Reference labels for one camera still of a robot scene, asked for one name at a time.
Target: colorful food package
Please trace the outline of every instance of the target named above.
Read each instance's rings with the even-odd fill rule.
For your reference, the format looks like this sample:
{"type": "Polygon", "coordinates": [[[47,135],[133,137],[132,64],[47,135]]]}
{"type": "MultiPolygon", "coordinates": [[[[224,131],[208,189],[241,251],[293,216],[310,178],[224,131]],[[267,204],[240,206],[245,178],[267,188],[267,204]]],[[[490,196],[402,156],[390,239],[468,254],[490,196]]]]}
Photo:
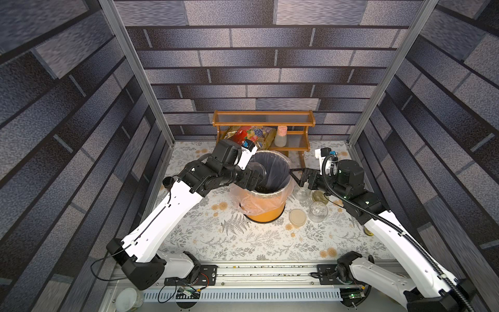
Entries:
{"type": "Polygon", "coordinates": [[[268,149],[274,140],[277,130],[264,126],[231,126],[224,135],[224,139],[229,139],[242,144],[248,139],[255,143],[260,149],[268,149]]]}

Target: trash can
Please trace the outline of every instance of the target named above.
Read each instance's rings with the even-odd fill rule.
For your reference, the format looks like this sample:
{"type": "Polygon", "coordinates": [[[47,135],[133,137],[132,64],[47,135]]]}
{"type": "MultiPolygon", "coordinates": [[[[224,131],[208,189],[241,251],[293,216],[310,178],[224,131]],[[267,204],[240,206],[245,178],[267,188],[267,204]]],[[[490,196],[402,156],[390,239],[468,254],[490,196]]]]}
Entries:
{"type": "Polygon", "coordinates": [[[248,219],[270,223],[283,213],[286,199],[293,192],[294,180],[289,175],[291,161],[276,151],[257,151],[250,162],[260,163],[266,170],[264,181],[254,191],[231,185],[230,195],[248,219]]]}

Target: floral tablecloth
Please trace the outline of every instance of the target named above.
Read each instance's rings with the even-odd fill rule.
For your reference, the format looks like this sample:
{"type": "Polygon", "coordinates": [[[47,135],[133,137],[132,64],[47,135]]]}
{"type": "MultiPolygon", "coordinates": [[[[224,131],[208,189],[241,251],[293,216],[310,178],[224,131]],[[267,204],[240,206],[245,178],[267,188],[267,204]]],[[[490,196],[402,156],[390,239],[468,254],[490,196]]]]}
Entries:
{"type": "MultiPolygon", "coordinates": [[[[309,168],[318,169],[313,151],[321,147],[331,147],[339,153],[340,159],[350,159],[344,142],[315,141],[310,144],[310,152],[305,153],[309,168]]],[[[213,151],[214,147],[215,142],[176,142],[165,176],[178,174],[186,163],[213,151]]],[[[302,209],[307,212],[311,198],[299,201],[291,195],[279,219],[258,224],[234,208],[239,203],[231,201],[229,188],[211,191],[193,207],[166,237],[160,251],[189,251],[200,261],[314,261],[336,259],[351,250],[371,254],[376,259],[394,259],[376,237],[364,234],[362,226],[335,197],[329,199],[339,205],[327,205],[329,214],[323,222],[307,220],[304,226],[295,228],[289,222],[289,211],[302,209]]],[[[166,196],[162,187],[156,205],[166,196]]]]}

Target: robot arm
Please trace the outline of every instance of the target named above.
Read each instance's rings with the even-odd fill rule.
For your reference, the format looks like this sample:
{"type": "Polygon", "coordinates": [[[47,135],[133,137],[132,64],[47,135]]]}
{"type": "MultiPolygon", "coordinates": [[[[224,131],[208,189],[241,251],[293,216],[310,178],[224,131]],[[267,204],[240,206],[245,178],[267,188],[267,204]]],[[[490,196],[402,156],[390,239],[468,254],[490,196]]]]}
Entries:
{"type": "Polygon", "coordinates": [[[197,260],[189,253],[176,258],[163,253],[158,255],[161,243],[183,216],[211,190],[230,183],[254,190],[265,178],[264,172],[248,166],[256,150],[255,144],[249,140],[241,146],[229,140],[220,141],[213,153],[185,166],[169,196],[136,229],[122,240],[109,242],[107,250],[138,289],[148,288],[160,277],[186,278],[191,273],[197,260]],[[166,264],[169,272],[175,275],[164,276],[166,264]]]}
{"type": "Polygon", "coordinates": [[[476,293],[474,285],[469,280],[457,280],[443,268],[407,233],[393,212],[374,193],[364,189],[364,170],[357,162],[338,161],[329,148],[316,150],[315,156],[321,170],[291,169],[293,179],[299,186],[308,182],[309,189],[320,189],[342,199],[346,211],[388,248],[410,276],[401,277],[359,253],[349,252],[338,259],[336,267],[343,282],[357,280],[369,284],[409,311],[470,310],[467,301],[476,293]],[[296,171],[302,172],[300,179],[294,175],[296,171]]]}

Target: wooden rack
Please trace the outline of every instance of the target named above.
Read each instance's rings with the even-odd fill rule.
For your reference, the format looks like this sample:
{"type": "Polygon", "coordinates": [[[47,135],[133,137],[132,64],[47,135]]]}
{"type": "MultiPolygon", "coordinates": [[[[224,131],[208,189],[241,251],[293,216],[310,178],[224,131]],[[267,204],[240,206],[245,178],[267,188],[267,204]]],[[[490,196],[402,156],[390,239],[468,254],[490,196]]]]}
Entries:
{"type": "Polygon", "coordinates": [[[303,130],[287,132],[287,143],[283,147],[277,147],[272,142],[269,150],[279,151],[288,156],[289,151],[298,151],[300,164],[305,167],[303,154],[310,151],[308,140],[308,128],[315,126],[315,117],[309,111],[215,111],[213,114],[213,126],[217,128],[217,143],[225,135],[227,130],[221,130],[221,126],[297,126],[303,130]]]}

